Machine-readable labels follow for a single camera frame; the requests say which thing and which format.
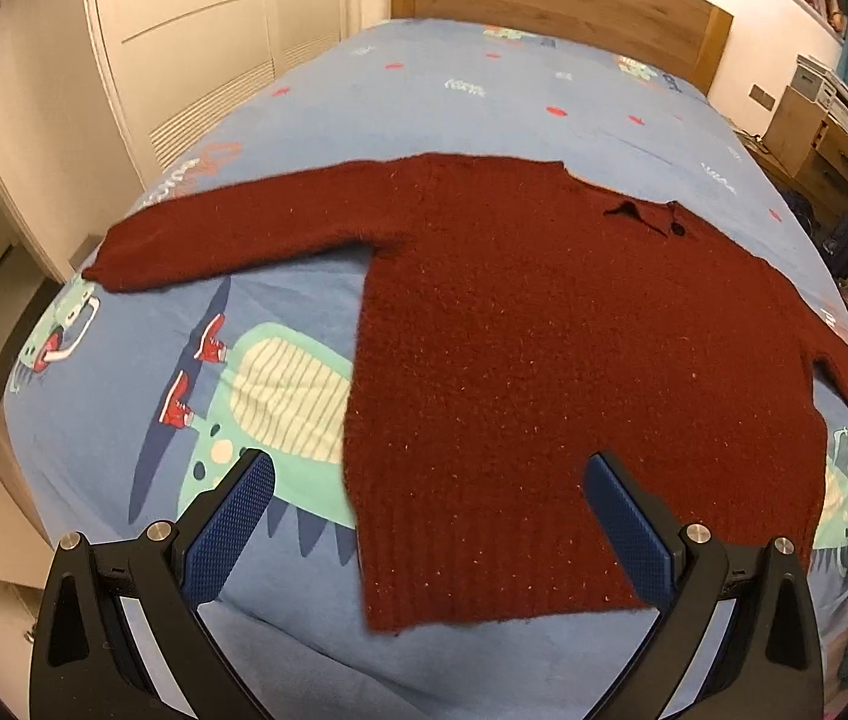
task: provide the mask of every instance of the bag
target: bag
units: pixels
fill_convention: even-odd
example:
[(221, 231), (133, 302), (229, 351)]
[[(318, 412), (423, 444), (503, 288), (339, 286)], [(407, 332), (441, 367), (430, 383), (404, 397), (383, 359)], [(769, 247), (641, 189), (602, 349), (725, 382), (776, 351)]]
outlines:
[(834, 278), (848, 276), (848, 213), (840, 217), (838, 226), (821, 244), (820, 256)]
[(814, 216), (814, 206), (811, 206), (810, 201), (799, 191), (788, 189), (782, 191), (781, 196), (786, 202), (787, 208), (790, 208), (790, 213), (797, 219), (801, 229), (807, 233), (809, 238), (813, 238), (820, 226)]

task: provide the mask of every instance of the metal screw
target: metal screw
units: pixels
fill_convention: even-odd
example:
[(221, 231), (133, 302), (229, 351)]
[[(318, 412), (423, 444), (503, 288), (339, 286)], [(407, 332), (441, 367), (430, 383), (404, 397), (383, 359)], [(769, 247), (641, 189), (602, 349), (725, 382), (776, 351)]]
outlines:
[(696, 544), (706, 544), (711, 540), (711, 530), (706, 525), (694, 522), (687, 526), (687, 538)]
[(64, 536), (61, 537), (61, 541), (58, 541), (58, 546), (61, 547), (61, 549), (74, 549), (77, 544), (80, 544), (80, 533), (77, 533), (77, 531), (65, 533)]
[(165, 522), (163, 519), (157, 522), (152, 522), (148, 526), (148, 538), (151, 541), (163, 541), (171, 536), (171, 523)]

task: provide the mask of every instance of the blue bedspread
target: blue bedspread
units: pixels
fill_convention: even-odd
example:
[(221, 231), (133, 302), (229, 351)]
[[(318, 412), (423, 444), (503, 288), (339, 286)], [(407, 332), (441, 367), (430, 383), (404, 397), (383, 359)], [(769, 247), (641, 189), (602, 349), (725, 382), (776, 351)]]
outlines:
[[(624, 194), (677, 199), (786, 274), (848, 341), (814, 247), (703, 95), (627, 57), (527, 33), (439, 20), (366, 30), (229, 115), (136, 207), (423, 151), (563, 160)], [(578, 720), (654, 613), (365, 630), (339, 438), (369, 257), (349, 248), (144, 295), (76, 278), (22, 350), (5, 399), (47, 531), (136, 536), (176, 517), (244, 445), (264, 445), (277, 498), (202, 614), (279, 720)], [(830, 435), (811, 569), (828, 640), (848, 625), (848, 409), (820, 381), (814, 403)], [(699, 687), (728, 611), (721, 605), (672, 709)], [(162, 695), (181, 706), (143, 646)]]

